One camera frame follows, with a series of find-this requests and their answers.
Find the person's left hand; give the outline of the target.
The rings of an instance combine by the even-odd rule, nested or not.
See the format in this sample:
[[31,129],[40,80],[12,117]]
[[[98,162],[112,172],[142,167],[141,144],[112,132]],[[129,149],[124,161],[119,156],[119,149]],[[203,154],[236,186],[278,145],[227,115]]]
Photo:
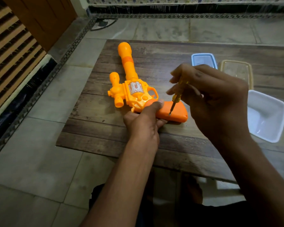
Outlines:
[[156,112],[164,105],[160,99],[145,107],[140,114],[128,112],[124,115],[124,124],[129,132],[129,137],[142,148],[157,151],[160,138],[156,129]]

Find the person's right hand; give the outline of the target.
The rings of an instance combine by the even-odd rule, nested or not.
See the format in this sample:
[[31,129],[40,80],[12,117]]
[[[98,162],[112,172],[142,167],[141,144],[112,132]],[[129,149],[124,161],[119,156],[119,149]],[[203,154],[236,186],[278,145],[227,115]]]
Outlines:
[[202,99],[185,102],[198,129],[208,138],[238,137],[249,133],[247,125],[248,85],[208,65],[181,64],[171,72],[172,84],[188,82],[202,94]]

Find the yellow handled screwdriver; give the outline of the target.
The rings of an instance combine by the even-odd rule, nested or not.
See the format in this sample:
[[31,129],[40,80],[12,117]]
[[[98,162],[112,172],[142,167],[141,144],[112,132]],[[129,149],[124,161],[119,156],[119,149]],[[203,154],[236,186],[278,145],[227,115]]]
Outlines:
[[174,96],[173,96],[173,98],[172,98],[172,102],[173,102],[173,103],[172,103],[172,106],[171,106],[171,108],[170,108],[169,116],[171,116],[172,112],[174,111],[174,108],[175,108],[176,104],[179,103],[179,101],[180,101],[180,99],[181,99],[181,97],[182,97],[182,94],[183,94],[183,92],[184,92],[184,90],[185,90],[185,87],[187,86],[187,83],[188,83],[188,82],[186,82],[186,83],[183,85],[183,78],[181,77],[181,78],[179,79],[178,85],[181,85],[181,84],[182,84],[183,89],[181,90],[180,93],[175,93],[175,94],[174,94]]

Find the orange plastic toy gun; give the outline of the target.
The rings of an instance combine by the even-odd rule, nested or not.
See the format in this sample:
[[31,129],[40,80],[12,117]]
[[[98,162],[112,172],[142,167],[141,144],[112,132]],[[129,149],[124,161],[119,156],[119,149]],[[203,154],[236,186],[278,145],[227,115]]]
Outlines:
[[[155,88],[150,87],[147,82],[141,80],[136,73],[132,50],[127,42],[118,45],[118,54],[125,71],[125,81],[120,82],[117,72],[109,75],[112,87],[107,92],[108,96],[114,98],[116,108],[121,108],[126,103],[131,107],[133,113],[141,113],[142,110],[158,101],[159,95]],[[188,113],[179,98],[173,97],[172,101],[164,101],[163,106],[156,112],[156,117],[167,121],[185,123]]]

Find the person's left forearm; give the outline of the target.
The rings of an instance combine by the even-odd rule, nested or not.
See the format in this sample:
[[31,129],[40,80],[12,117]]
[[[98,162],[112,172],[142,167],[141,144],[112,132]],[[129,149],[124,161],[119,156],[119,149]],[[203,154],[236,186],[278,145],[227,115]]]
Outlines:
[[80,227],[135,227],[158,140],[131,137]]

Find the person's right forearm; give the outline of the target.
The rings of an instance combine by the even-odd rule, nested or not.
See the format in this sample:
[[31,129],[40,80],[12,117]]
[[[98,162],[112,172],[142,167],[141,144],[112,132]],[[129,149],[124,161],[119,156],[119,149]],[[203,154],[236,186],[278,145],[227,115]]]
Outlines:
[[284,227],[284,179],[250,133],[208,139],[229,166],[260,224],[265,227]]

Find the blue rimmed plastic container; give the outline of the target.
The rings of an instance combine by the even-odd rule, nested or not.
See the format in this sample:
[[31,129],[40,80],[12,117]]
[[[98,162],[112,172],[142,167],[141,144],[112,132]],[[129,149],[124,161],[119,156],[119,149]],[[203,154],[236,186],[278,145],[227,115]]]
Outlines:
[[208,65],[212,68],[218,69],[216,59],[212,53],[195,53],[191,55],[192,66]]

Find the white plastic container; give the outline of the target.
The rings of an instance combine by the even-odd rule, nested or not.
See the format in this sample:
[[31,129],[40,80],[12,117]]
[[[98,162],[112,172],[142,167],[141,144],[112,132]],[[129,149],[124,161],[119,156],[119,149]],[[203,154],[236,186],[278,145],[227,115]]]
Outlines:
[[247,119],[250,134],[277,143],[284,129],[284,102],[259,91],[249,90]]

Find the person's dark trousers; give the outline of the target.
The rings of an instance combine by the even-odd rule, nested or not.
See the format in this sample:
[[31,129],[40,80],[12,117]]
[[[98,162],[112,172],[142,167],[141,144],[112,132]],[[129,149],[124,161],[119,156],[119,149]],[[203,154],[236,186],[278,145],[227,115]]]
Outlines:
[[204,206],[202,190],[191,175],[182,175],[178,223],[180,227],[284,227],[268,214],[260,219],[248,201],[224,206]]

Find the brown wooden door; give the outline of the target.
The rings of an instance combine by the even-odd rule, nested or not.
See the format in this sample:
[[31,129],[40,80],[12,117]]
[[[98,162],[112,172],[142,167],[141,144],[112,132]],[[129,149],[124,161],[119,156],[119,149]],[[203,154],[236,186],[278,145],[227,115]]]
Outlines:
[[70,0],[3,0],[48,52],[77,18]]

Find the brown slatted wooden panel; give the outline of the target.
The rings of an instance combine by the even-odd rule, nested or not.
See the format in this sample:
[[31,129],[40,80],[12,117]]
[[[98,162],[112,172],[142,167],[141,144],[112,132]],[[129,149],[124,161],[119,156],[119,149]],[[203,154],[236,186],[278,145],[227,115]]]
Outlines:
[[0,0],[0,114],[47,55],[4,0]]

